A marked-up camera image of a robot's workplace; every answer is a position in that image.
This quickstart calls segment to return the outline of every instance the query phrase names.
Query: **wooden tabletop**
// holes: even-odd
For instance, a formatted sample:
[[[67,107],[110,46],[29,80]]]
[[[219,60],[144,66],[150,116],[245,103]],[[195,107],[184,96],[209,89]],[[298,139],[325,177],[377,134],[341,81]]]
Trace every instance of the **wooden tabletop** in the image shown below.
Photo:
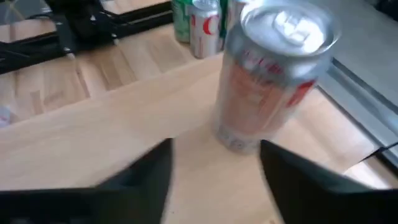
[[[195,60],[165,26],[0,76],[17,121],[0,129],[0,189],[92,186],[173,137],[166,223],[279,222],[257,157],[211,132],[221,60]],[[317,89],[272,141],[337,172],[375,150]]]

